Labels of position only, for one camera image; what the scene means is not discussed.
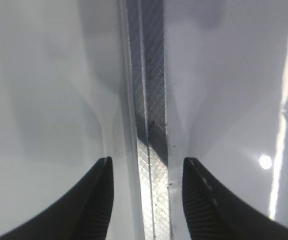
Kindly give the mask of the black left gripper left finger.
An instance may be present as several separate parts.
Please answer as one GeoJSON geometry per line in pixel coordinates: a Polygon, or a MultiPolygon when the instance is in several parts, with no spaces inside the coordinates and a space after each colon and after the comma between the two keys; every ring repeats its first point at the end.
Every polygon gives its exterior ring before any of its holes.
{"type": "Polygon", "coordinates": [[[55,203],[0,240],[104,240],[113,200],[113,162],[108,156],[55,203]]]}

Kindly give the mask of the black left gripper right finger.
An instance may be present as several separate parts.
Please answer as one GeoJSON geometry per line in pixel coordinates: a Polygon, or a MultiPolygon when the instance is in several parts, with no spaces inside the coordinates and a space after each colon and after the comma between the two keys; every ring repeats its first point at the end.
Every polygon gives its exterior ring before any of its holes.
{"type": "Polygon", "coordinates": [[[193,240],[288,240],[288,228],[241,200],[193,157],[183,162],[182,204],[193,240]]]}

